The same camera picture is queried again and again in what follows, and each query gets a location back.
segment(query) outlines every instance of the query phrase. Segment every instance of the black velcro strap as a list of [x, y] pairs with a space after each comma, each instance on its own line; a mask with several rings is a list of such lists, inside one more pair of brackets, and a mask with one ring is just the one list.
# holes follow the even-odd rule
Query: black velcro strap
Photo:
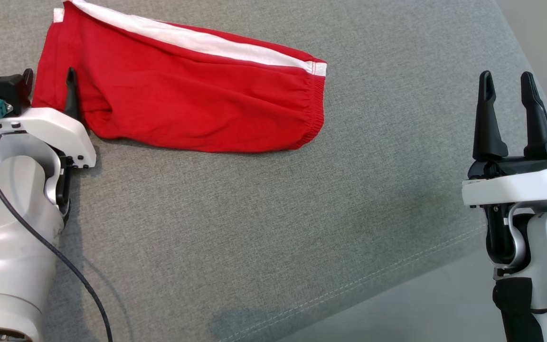
[[495, 282], [493, 301], [501, 310], [508, 342], [544, 342], [541, 327], [530, 311], [532, 292], [530, 278], [507, 278]]

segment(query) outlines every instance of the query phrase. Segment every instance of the white stitched seam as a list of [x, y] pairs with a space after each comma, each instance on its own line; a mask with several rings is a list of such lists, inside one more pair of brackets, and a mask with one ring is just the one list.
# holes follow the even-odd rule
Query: white stitched seam
[[[247, 331], [249, 331], [249, 330], [251, 330], [251, 329], [254, 329], [254, 328], [258, 327], [259, 325], [262, 325], [262, 324], [264, 324], [264, 323], [267, 323], [267, 322], [269, 322], [269, 321], [271, 321], [271, 320], [275, 320], [276, 318], [282, 316], [283, 314], [288, 314], [289, 312], [294, 311], [294, 310], [297, 310], [297, 309], [299, 309], [300, 307], [303, 307], [303, 306], [305, 306], [305, 305], [307, 305], [307, 304], [313, 303], [314, 301], [317, 301], [318, 299], [321, 299], [322, 297], [326, 297], [326, 296], [328, 296], [328, 295], [334, 294], [335, 292], [338, 292], [339, 290], [343, 290], [344, 288], [346, 288], [346, 287], [348, 287], [348, 286], [352, 286], [352, 284], [355, 284], [355, 283], [357, 283], [357, 282], [360, 282], [360, 281], [362, 281], [363, 279], [366, 279], [366, 278], [368, 278], [368, 277], [371, 277], [371, 276], [373, 276], [373, 275], [376, 275], [377, 273], [381, 273], [382, 271], [385, 271], [385, 272], [381, 273], [381, 275], [378, 275], [377, 277], [374, 277], [374, 278], [373, 278], [373, 279], [377, 279], [378, 277], [380, 277], [380, 276], [386, 274], [387, 272], [396, 270], [396, 269], [401, 268], [402, 266], [406, 266], [406, 265], [408, 265], [408, 264], [410, 264], [410, 263], [412, 263], [412, 262], [416, 262], [417, 260], [419, 260], [420, 258], [423, 258], [424, 256], [421, 256], [421, 257], [419, 257], [419, 258], [417, 258], [417, 259], [415, 259], [415, 260], [410, 260], [409, 262], [406, 262], [405, 264], [402, 264], [402, 265], [397, 266], [397, 267], [395, 267], [395, 268], [391, 268], [391, 267], [394, 267], [394, 266], [396, 266], [396, 265], [398, 265], [398, 264], [401, 264], [402, 262], [404, 262], [404, 261], [406, 261], [406, 260], [409, 260], [410, 258], [416, 257], [416, 256], [418, 256], [418, 255], [422, 255], [423, 253], [427, 253], [428, 251], [432, 251], [432, 249], [436, 249], [437, 247], [440, 247], [440, 246], [444, 245], [445, 243], [449, 243], [449, 242], [451, 242], [451, 241], [453, 241], [453, 240], [457, 240], [458, 238], [461, 238], [462, 236], [465, 236], [465, 235], [467, 235], [467, 234], [470, 234], [470, 233], [473, 233], [473, 232], [475, 232], [475, 231], [478, 231], [478, 230], [480, 230], [482, 227], [484, 227], [484, 226], [480, 226], [480, 227], [477, 227], [477, 228], [472, 229], [472, 230], [470, 230], [470, 231], [467, 231], [467, 232], [465, 232], [465, 233], [463, 233], [463, 234], [461, 234], [461, 235], [459, 235], [459, 236], [456, 236], [456, 237], [451, 238], [451, 239], [449, 239], [449, 240], [447, 240], [447, 241], [441, 242], [441, 243], [439, 243], [438, 245], [436, 245], [436, 246], [434, 246], [434, 247], [430, 247], [430, 248], [428, 248], [428, 249], [424, 249], [423, 251], [421, 251], [421, 252], [419, 252], [419, 253], [416, 253], [416, 254], [414, 254], [414, 255], [412, 255], [412, 256], [410, 256], [410, 257], [406, 257], [406, 258], [400, 260], [399, 262], [395, 262], [395, 263], [391, 264], [390, 266], [386, 266], [386, 267], [384, 267], [384, 268], [381, 268], [381, 269], [379, 269], [379, 270], [377, 270], [377, 271], [374, 271], [373, 273], [370, 273], [369, 275], [365, 275], [364, 277], [362, 277], [362, 278], [360, 278], [360, 279], [358, 279], [358, 280], [352, 281], [352, 282], [350, 282], [350, 283], [347, 284], [347, 285], [341, 286], [340, 288], [337, 288], [337, 290], [332, 290], [331, 292], [328, 292], [327, 294], [322, 294], [321, 296], [319, 296], [319, 297], [317, 297], [317, 298], [313, 298], [313, 299], [310, 300], [310, 301], [307, 301], [307, 302], [305, 302], [305, 303], [303, 303], [303, 304], [301, 304], [301, 305], [298, 305], [298, 306], [296, 306], [296, 307], [294, 307], [294, 308], [292, 308], [292, 309], [290, 309], [290, 310], [286, 310], [286, 311], [284, 311], [284, 312], [281, 313], [281, 314], [278, 314], [278, 315], [276, 315], [276, 316], [274, 316], [274, 317], [269, 318], [268, 320], [262, 321], [262, 322], [260, 322], [260, 323], [255, 324], [255, 325], [252, 325], [252, 327], [249, 327], [249, 328], [247, 328], [247, 329], [243, 329], [243, 331], [234, 333], [234, 335], [230, 335], [230, 336], [228, 336], [228, 337], [226, 337], [226, 338], [223, 338], [222, 340], [219, 340], [219, 341], [217, 341], [217, 342], [225, 342], [226, 340], [229, 340], [230, 338], [233, 338], [233, 337], [235, 337], [235, 336], [237, 336], [237, 335], [239, 335], [239, 334], [241, 334], [241, 333], [245, 333], [245, 332], [247, 332]], [[456, 241], [456, 242], [450, 243], [449, 245], [447, 245], [447, 246], [445, 246], [445, 247], [443, 247], [443, 248], [450, 247], [450, 246], [452, 246], [452, 245], [454, 245], [454, 244], [456, 244], [456, 243], [460, 243], [460, 242], [462, 242], [462, 241], [464, 241], [464, 240], [467, 240], [467, 239], [469, 239], [469, 238], [471, 238], [472, 236], [475, 236], [475, 235], [476, 235], [476, 234], [471, 234], [471, 235], [469, 235], [469, 236], [466, 236], [465, 238], [462, 238], [461, 240], [458, 240], [458, 241]], [[433, 253], [436, 253], [436, 251], [432, 251], [431, 253], [428, 253], [427, 255], [431, 255], [431, 254], [433, 254]], [[366, 283], [367, 283], [367, 282], [362, 282], [362, 283], [360, 283], [360, 284], [358, 284], [358, 285], [356, 285], [356, 286], [353, 286], [353, 287], [351, 287], [351, 288], [348, 288], [347, 290], [345, 290], [345, 291], [343, 291], [343, 292], [340, 292], [339, 294], [335, 294], [335, 295], [332, 296], [332, 297], [326, 298], [326, 299], [324, 299], [324, 300], [322, 300], [322, 301], [317, 302], [317, 303], [314, 304], [314, 305], [310, 305], [310, 306], [306, 307], [305, 309], [301, 309], [301, 310], [299, 310], [299, 311], [297, 311], [297, 312], [295, 312], [295, 313], [293, 313], [293, 314], [290, 314], [289, 316], [283, 317], [283, 318], [281, 318], [281, 319], [279, 319], [279, 320], [277, 320], [277, 321], [275, 321], [275, 322], [273, 322], [273, 323], [271, 323], [271, 324], [266, 325], [265, 327], [261, 327], [261, 328], [259, 328], [259, 329], [256, 329], [255, 331], [252, 331], [252, 332], [247, 333], [247, 334], [245, 334], [245, 335], [243, 335], [243, 336], [240, 336], [239, 338], [237, 338], [237, 339], [235, 339], [235, 340], [232, 340], [231, 342], [236, 342], [237, 340], [241, 340], [242, 338], [245, 338], [245, 337], [248, 336], [248, 335], [252, 335], [253, 333], [256, 333], [257, 331], [260, 331], [260, 330], [262, 330], [262, 329], [265, 329], [265, 328], [267, 328], [267, 327], [270, 327], [271, 325], [274, 325], [274, 324], [276, 324], [276, 323], [278, 323], [278, 322], [280, 322], [280, 321], [286, 320], [286, 318], [289, 318], [289, 317], [291, 317], [291, 316], [295, 316], [295, 314], [298, 314], [298, 313], [300, 313], [300, 312], [303, 312], [303, 311], [305, 311], [305, 310], [308, 310], [308, 309], [310, 309], [310, 308], [312, 308], [312, 307], [314, 307], [314, 306], [317, 306], [317, 305], [319, 305], [319, 304], [321, 304], [321, 303], [323, 303], [323, 302], [325, 302], [325, 301], [327, 301], [327, 300], [329, 300], [329, 299], [332, 299], [332, 298], [334, 298], [334, 297], [336, 297], [336, 296], [339, 296], [340, 294], [344, 294], [345, 292], [347, 292], [347, 291], [349, 291], [349, 290], [353, 290], [354, 288], [357, 288], [358, 286], [363, 285], [363, 284], [366, 284]]]

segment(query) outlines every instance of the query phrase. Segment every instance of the gray fabric surface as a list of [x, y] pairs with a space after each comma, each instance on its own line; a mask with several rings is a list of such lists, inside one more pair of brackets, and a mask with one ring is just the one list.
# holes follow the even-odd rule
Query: gray fabric surface
[[[464, 208], [478, 75], [510, 152], [529, 69], [492, 0], [95, 0], [300, 48], [329, 63], [326, 122], [300, 150], [208, 154], [92, 137], [61, 249], [117, 341], [273, 341], [483, 243]], [[56, 0], [0, 1], [0, 75], [36, 68]], [[104, 341], [61, 264], [48, 341]]]

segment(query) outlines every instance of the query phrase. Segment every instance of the red fabric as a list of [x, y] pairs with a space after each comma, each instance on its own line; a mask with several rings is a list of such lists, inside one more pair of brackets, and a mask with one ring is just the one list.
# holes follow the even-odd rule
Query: red fabric
[[[321, 61], [293, 48], [174, 25]], [[162, 43], [98, 21], [67, 1], [63, 22], [54, 22], [47, 33], [33, 106], [63, 110], [69, 67], [76, 69], [85, 121], [101, 138], [205, 152], [266, 152], [298, 149], [323, 124], [323, 76]]]

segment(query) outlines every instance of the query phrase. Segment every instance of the white fabric patch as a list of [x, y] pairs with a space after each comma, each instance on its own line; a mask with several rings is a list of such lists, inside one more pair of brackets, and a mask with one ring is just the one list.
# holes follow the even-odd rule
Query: white fabric patch
[[236, 43], [209, 33], [179, 28], [136, 15], [126, 15], [113, 9], [89, 4], [84, 0], [71, 1], [77, 8], [95, 19], [163, 43], [235, 60], [252, 61], [280, 67], [300, 67], [312, 75], [326, 76], [326, 63], [302, 61], [271, 48]]
[[63, 22], [65, 19], [65, 9], [54, 9], [54, 20], [52, 22]]

